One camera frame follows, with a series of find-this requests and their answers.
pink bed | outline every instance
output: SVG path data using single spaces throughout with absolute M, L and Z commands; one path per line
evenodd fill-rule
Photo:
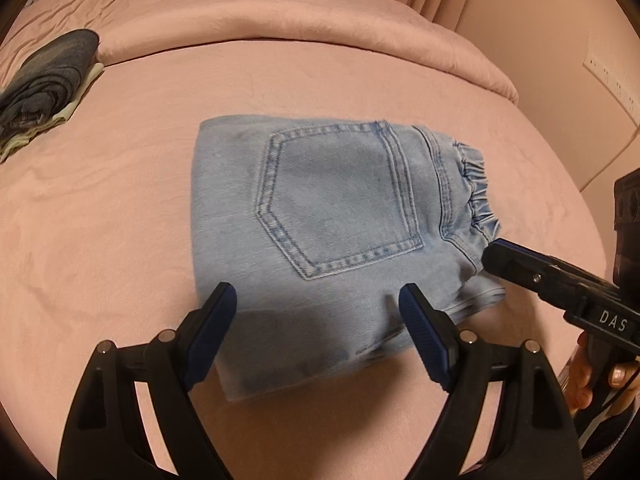
M 502 236 L 605 270 L 580 193 L 473 45 L 391 0 L 39 0 L 0 48 L 0 87 L 78 27 L 105 72 L 71 120 L 0 166 L 0 402 L 52 472 L 98 341 L 150 340 L 197 306 L 190 171 L 201 121 L 227 114 L 420 123 L 484 153 Z M 508 286 L 466 324 L 540 341 L 558 372 L 577 330 Z M 467 463 L 486 448 L 490 389 Z M 171 469 L 140 391 L 152 449 Z M 191 399 L 237 480 L 401 479 L 445 394 L 414 350 L 355 375 L 226 402 L 214 370 Z

denim shorts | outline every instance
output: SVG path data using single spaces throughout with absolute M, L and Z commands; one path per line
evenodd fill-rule
M 482 272 L 499 229 L 478 150 L 423 126 L 227 116 L 192 171 L 196 288 L 238 292 L 216 357 L 225 395 L 256 396 L 412 345 L 398 292 L 455 322 L 497 303 Z

back pocket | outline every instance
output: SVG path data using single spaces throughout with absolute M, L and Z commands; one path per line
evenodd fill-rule
M 385 121 L 273 134 L 256 216 L 305 280 L 423 245 L 409 168 Z

finger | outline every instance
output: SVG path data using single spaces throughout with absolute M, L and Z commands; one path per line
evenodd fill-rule
M 609 384 L 612 388 L 619 390 L 622 388 L 629 379 L 638 370 L 639 364 L 637 362 L 632 363 L 620 363 L 615 365 L 609 373 Z M 629 385 L 628 390 L 634 391 L 640 388 L 640 376 L 636 377 L 632 384 Z
M 589 341 L 589 335 L 586 332 L 582 332 L 579 336 L 578 336 L 578 345 L 581 348 L 587 348 L 587 343 Z
M 591 403 L 592 397 L 593 394 L 590 389 L 579 388 L 575 381 L 569 382 L 564 391 L 564 400 L 572 415 L 578 410 L 587 408 Z
M 575 394 L 575 402 L 580 410 L 586 410 L 591 404 L 592 399 L 593 392 L 588 388 L 581 388 Z
M 607 418 L 609 418 L 610 416 L 619 415 L 620 413 L 624 412 L 631 405 L 631 403 L 634 402 L 637 394 L 638 392 L 630 392 L 628 390 L 622 393 L 620 395 L 620 398 L 616 402 L 614 402 L 607 411 Z
M 575 381 L 579 388 L 584 388 L 591 380 L 593 369 L 587 358 L 587 352 L 584 348 L 578 348 L 571 364 L 569 365 L 569 377 L 571 381 Z

folded clothes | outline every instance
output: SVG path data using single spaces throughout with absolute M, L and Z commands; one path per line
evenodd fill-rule
M 456 322 L 504 297 L 481 153 L 423 126 L 230 116 L 205 121 L 191 234 L 204 302 L 234 284 L 216 357 L 228 399 L 350 372 L 412 345 L 398 291 Z
M 102 63 L 95 63 L 86 76 L 84 76 L 84 81 L 80 85 L 80 88 L 76 90 L 73 100 L 44 124 L 34 126 L 28 130 L 14 130 L 8 128 L 3 136 L 6 140 L 0 140 L 0 164 L 7 160 L 7 158 L 14 152 L 29 144 L 38 134 L 50 130 L 59 124 L 66 123 L 71 115 L 76 111 L 84 93 L 103 70 L 104 65 Z
M 0 142 L 46 123 L 73 99 L 92 66 L 98 35 L 72 30 L 36 50 L 0 94 Z

